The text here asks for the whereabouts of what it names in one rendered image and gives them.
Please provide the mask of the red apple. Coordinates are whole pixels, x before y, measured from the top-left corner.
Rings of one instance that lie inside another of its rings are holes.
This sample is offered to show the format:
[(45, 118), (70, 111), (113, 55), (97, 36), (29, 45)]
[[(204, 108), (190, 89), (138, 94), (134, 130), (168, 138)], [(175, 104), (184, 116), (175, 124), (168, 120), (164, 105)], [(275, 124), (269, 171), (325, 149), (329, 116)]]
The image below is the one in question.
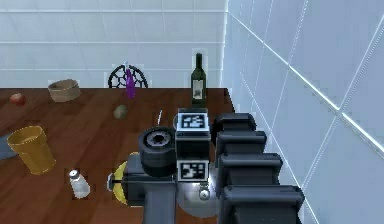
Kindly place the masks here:
[(17, 106), (23, 106), (26, 103), (26, 97), (22, 93), (15, 93), (10, 96), (9, 101)]

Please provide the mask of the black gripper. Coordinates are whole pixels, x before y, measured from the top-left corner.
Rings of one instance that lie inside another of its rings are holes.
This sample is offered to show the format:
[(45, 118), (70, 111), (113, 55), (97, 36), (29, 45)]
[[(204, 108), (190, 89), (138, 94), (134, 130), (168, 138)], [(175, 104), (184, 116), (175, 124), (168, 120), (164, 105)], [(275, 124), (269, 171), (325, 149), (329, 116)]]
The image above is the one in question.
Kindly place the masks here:
[(109, 191), (123, 188), (129, 206), (143, 206), (147, 187), (157, 183), (173, 183), (176, 173), (175, 129), (156, 126), (138, 138), (138, 152), (128, 156), (122, 173), (110, 173)]

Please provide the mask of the brown wooden table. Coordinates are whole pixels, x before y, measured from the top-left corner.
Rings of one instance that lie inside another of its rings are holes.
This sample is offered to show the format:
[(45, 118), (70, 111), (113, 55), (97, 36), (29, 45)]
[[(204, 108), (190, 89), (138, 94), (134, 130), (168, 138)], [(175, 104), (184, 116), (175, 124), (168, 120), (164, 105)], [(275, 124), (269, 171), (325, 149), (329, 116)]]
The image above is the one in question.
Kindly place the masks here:
[[(177, 110), (190, 104), (190, 92), (176, 88), (139, 89), (134, 98), (122, 89), (84, 89), (79, 98), (55, 103), (45, 89), (26, 89), (26, 103), (10, 103), (0, 89), (0, 136), (41, 126), (56, 159), (46, 174), (31, 174), (20, 158), (0, 161), (0, 224), (141, 224), (142, 211), (127, 207), (106, 188), (108, 175), (136, 151), (138, 136), (157, 124), (169, 126)], [(128, 113), (116, 119), (114, 110)], [(78, 170), (90, 194), (74, 196), (69, 172)]]

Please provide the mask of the dark green wine bottle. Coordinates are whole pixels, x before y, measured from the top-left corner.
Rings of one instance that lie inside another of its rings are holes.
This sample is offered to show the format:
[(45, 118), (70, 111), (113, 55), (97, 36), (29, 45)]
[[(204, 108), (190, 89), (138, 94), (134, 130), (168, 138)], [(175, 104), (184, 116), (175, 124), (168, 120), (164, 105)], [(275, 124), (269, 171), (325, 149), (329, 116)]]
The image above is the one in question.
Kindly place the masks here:
[(202, 66), (203, 55), (197, 53), (195, 69), (191, 74), (192, 106), (203, 108), (206, 104), (206, 73)]

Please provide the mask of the purple bottle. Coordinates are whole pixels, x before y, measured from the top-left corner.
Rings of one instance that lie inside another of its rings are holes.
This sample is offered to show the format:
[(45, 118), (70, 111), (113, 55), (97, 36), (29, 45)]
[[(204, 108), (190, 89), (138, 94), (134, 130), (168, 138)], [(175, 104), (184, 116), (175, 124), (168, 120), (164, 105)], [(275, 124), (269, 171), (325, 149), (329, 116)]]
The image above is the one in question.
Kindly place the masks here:
[(135, 80), (129, 68), (126, 69), (126, 93), (129, 98), (135, 97)]

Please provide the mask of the yellow cup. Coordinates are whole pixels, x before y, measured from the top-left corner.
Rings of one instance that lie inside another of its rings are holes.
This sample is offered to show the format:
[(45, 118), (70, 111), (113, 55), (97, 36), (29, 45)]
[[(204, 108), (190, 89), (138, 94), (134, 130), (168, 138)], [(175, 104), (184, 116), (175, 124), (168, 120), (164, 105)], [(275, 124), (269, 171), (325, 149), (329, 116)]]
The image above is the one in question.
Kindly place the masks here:
[(41, 126), (28, 126), (13, 132), (7, 144), (16, 152), (33, 175), (42, 175), (56, 164)]

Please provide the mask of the green brown potato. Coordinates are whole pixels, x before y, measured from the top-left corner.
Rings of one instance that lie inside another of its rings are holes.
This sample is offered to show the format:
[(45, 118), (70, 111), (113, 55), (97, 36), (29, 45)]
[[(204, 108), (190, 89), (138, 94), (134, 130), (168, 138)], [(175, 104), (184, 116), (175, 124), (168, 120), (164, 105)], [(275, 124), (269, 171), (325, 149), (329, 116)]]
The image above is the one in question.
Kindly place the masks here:
[(119, 105), (113, 112), (116, 119), (124, 119), (128, 113), (128, 108), (125, 105)]

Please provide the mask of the tan bowl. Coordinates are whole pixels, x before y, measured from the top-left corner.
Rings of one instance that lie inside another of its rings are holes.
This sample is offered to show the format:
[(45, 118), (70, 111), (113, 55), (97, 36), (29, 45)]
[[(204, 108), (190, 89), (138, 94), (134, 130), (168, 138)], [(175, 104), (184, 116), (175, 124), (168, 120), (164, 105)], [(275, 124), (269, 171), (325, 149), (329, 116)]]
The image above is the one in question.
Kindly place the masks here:
[(54, 102), (68, 102), (81, 95), (79, 84), (76, 80), (65, 79), (51, 83), (48, 91)]

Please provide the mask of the yellow round plate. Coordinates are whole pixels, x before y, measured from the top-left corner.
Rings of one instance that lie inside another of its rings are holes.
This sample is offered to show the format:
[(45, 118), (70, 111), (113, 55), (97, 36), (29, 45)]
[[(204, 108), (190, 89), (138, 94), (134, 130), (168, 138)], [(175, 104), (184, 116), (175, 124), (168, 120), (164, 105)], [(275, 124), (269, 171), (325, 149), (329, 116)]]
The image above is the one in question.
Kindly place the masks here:
[(131, 153), (110, 178), (110, 187), (115, 198), (128, 206), (142, 206), (144, 190), (139, 185), (139, 178), (143, 174), (140, 154)]

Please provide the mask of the glass salt shaker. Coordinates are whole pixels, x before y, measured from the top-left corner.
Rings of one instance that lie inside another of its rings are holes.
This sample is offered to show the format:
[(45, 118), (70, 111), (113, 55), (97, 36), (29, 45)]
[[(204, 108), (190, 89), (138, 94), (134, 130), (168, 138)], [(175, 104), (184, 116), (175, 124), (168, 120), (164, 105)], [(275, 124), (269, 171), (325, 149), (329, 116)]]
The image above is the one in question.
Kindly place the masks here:
[(69, 180), (74, 196), (77, 199), (85, 198), (90, 194), (90, 185), (78, 170), (69, 172)]

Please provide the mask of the grey blue flat object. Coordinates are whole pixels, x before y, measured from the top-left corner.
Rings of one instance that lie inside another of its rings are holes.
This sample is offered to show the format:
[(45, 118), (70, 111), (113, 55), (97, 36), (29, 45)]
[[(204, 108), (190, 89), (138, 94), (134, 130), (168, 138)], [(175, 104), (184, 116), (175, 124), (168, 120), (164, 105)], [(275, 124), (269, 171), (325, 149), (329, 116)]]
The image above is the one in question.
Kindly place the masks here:
[(0, 137), (0, 160), (8, 159), (17, 156), (7, 143), (9, 135)]

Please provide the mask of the grey round plate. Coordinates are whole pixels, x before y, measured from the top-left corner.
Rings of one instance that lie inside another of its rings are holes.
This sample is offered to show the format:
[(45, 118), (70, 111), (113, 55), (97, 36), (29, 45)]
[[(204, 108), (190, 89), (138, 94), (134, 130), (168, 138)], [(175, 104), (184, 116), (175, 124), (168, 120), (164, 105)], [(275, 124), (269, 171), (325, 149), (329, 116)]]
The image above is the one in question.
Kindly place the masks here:
[(216, 192), (210, 182), (179, 183), (177, 203), (183, 211), (194, 217), (209, 218), (217, 214)]

